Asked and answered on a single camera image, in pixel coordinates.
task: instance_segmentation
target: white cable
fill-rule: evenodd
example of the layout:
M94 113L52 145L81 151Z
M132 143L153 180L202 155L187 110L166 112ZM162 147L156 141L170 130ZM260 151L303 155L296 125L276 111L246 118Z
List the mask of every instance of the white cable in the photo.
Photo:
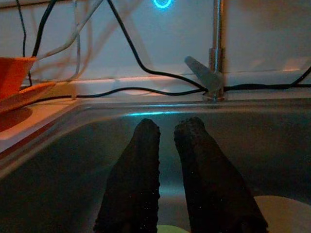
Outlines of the white cable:
M87 21L91 18L91 16L93 15L93 13L96 11L96 9L100 6L100 4L103 2L103 0L96 0L96 2L92 5L92 9L87 13L86 17L79 23L79 25L75 28L74 32L71 34L71 36L69 37L69 39L67 40L67 42L63 45L60 46L50 52L47 52L43 55L38 55L36 57L36 60L41 60L43 58L46 57L50 57L52 55L55 55L61 51L64 51L65 49L67 49L70 45L73 44L74 40L76 39L76 37L78 36L78 34L80 33L80 31L82 30L82 28L85 26L85 24L87 23Z
M79 26L79 12L78 12L78 4L77 0L72 0L73 11L74 11L74 22L76 27ZM69 81L74 80L80 71L80 63L81 63L81 41L80 41L80 33L77 35L77 66L74 75L69 78Z

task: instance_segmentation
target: glowing blue ring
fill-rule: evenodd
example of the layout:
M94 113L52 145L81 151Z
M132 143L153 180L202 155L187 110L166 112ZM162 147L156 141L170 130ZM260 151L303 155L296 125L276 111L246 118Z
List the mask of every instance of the glowing blue ring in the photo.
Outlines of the glowing blue ring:
M172 0L168 0L166 4L160 4L157 0L154 0L154 4L161 9L167 8L172 3Z

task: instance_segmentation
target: orange bowl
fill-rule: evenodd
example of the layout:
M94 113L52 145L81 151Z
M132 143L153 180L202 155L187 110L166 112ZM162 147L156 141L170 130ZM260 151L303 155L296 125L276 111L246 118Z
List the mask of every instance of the orange bowl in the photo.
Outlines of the orange bowl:
M0 57L0 99L19 91L35 57Z

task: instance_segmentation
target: green object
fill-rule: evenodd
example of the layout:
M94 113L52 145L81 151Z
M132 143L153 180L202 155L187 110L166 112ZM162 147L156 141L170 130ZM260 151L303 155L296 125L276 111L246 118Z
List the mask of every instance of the green object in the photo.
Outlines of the green object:
M175 226L166 226L166 225L159 225L157 226L158 233L189 233L184 229Z

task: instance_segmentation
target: cable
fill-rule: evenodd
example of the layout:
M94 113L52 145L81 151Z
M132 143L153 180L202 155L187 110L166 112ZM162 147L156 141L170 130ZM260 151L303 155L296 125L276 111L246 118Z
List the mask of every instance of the cable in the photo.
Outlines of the cable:
M121 19L121 17L119 16L119 13L117 12L117 10L116 10L115 6L113 5L112 1L111 1L111 0L107 0L107 1L108 1L108 3L109 3L109 6L110 6L110 8L111 8L113 14L115 15L115 17L116 17L116 19L117 19L117 21L118 21L118 23L119 23L119 25L120 25L122 31L123 31L124 36L126 37L126 40L127 40L128 44L129 44L130 47L131 47L131 50L132 50L132 52L133 52L133 54L134 54L134 56L135 56L135 59L136 59L138 65L140 66L140 68L141 68L142 70L144 70L145 72L147 72L147 73L149 73L149 74L161 75L161 76L168 76L168 77L180 79L180 80L183 80L183 81L185 81L185 82L188 82L188 83L190 83L190 84L192 84L192 85L198 87L198 88L201 89L202 91L207 91L207 89L206 89L205 87L203 87L202 85L196 83L195 81L192 81L192 80L190 80L190 79L187 79L187 78L185 78L185 77L182 77L182 76L180 76L180 75L170 74L170 73L167 73L167 72L161 72L161 71L155 71L155 70L148 69L148 68L142 63L142 61L141 61L141 59L140 59L140 57L139 57L139 55L138 55L138 52L137 52L137 50L136 50L136 48L135 48L135 46L134 46L134 44L133 44L133 42L132 42L132 39L131 39L131 37L129 36L129 33L127 32L127 30L126 30L126 28L125 28L125 25L123 24L122 19Z
M117 92L129 91L129 90L148 91L148 92L158 93L158 94L166 95L166 96L185 96L185 95L189 95L193 93L202 92L201 89L196 89L192 91L184 91L184 92L165 92L165 91L154 90L154 89L150 89L146 87L123 87L123 88L118 88L118 89L114 89L111 91L107 91L107 92L95 94L95 95L77 95L77 98L98 98L98 97L108 96L108 95L111 95ZM35 101L34 103L48 101L48 100L66 99L66 98L71 98L71 95L48 97L44 99L39 99Z
M45 12L41 18L38 33L37 33L37 38L36 38L36 42L35 42L35 47L34 47L34 51L33 51L33 57L36 57L38 55L38 51L40 48L45 23L47 22L48 17L50 16L50 13L51 13L54 5L56 4L56 2L57 2L57 0L51 0L50 1L47 9L45 10Z
M307 71L304 72L303 75L301 75L299 79L293 82L291 86L296 86L298 83L302 82L310 73L311 73L311 67L309 67L309 69L307 69Z
M118 11L116 10L114 4L112 3L111 0L107 0L109 3L109 6L111 8L111 10L113 11L122 31L123 34L127 40L127 42L129 43L131 50L136 58L136 61L138 63L138 65L140 66L140 68L142 70L144 70L147 73L150 74L155 74L155 75L163 75L163 76L168 76L168 77L173 77L173 78L177 78L177 79L181 79L183 81L186 81L196 87L198 87L199 89L201 89L202 91L208 91L205 87L201 86L200 84L196 83L195 81L192 81L190 79L187 79L185 77L179 76L179 75L175 75L175 74L170 74L170 73L166 73L166 72L161 72L161 71L154 71L154 70L150 70L148 69L141 61L138 52L132 42L132 39L129 35L129 33L127 32L125 25L118 13ZM229 91L229 90L256 90L256 89L289 89L291 87L311 87L311 85L305 84L305 85L298 85L299 82L301 82L303 79L306 78L306 76L308 76L311 72L311 67L299 78L297 79L295 82L293 82L292 84L288 85L288 84L277 84L277 85L264 85L264 84L242 84L242 85L236 85L236 86L225 86L224 87L224 91Z
M78 15L78 5L77 5L77 0L72 0L72 5L73 5L73 12L74 12L74 22L76 27L79 25L79 15ZM77 66L76 66L76 71L75 73L69 78L68 81L74 80L80 71L80 63L81 63L81 40L80 40L80 33L77 35Z
M73 44L74 40L76 39L76 37L78 36L78 34L80 33L80 31L82 30L82 28L85 26L85 24L87 23L87 21L91 18L91 16L93 15L93 13L96 11L96 9L100 6L100 4L103 2L103 0L97 0L93 5L91 10L87 13L86 17L79 23L79 25L74 29L74 32L70 35L69 39L67 40L67 42L56 48L53 49L52 51L49 51L45 54L42 55L38 55L37 56L37 60L41 60L43 58L46 57L50 57L52 55L55 55L57 53L60 53L62 51L64 51L65 49L67 49L70 45Z
M23 57L25 57L26 56L26 40L27 40L26 27L25 27L24 17L23 17L23 13L21 11L21 6L20 6L20 3L19 3L19 0L16 0L16 4L17 4L18 12L19 12L19 18L20 18L21 26L22 26L23 32L24 32L24 38L23 38ZM29 80L29 85L32 86L33 85L33 81L31 80L30 72L28 72L28 80Z
M232 91L232 90L286 90L293 87L304 87L310 88L311 84L299 84L302 82L309 74L311 73L311 67L307 69L297 80L292 82L291 84L273 84L273 85L265 85L265 84L255 84L255 83L247 83L240 84L236 86L225 86L224 91Z
M24 24L24 18L23 18L23 14L21 12L21 6L20 6L20 3L19 3L19 0L16 0L16 4L17 4L18 12L19 12L19 18L20 18L21 26L22 26L23 32L24 32L23 57L25 57L26 56L25 48L26 48L27 33L26 33L26 28L25 28L25 24Z

